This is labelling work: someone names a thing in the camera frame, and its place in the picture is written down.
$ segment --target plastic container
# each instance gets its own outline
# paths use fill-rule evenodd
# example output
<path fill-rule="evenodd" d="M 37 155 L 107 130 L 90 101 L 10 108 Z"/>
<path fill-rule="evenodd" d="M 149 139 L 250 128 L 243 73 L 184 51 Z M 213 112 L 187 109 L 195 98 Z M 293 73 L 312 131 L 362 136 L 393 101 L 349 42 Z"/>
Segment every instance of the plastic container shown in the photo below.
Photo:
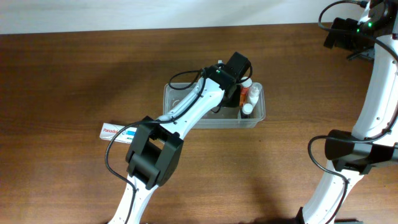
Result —
<path fill-rule="evenodd" d="M 172 83 L 176 88 L 187 86 L 189 83 Z M 186 90 L 173 90 L 168 84 L 164 86 L 163 94 L 163 114 L 169 112 L 176 106 L 184 97 L 186 97 L 195 87 Z M 239 107 L 237 108 L 222 108 L 218 113 L 212 111 L 207 112 L 193 128 L 254 128 L 259 121 L 266 118 L 266 103 L 264 98 L 264 90 L 261 88 L 259 100 L 250 115 L 250 118 L 238 119 Z"/>

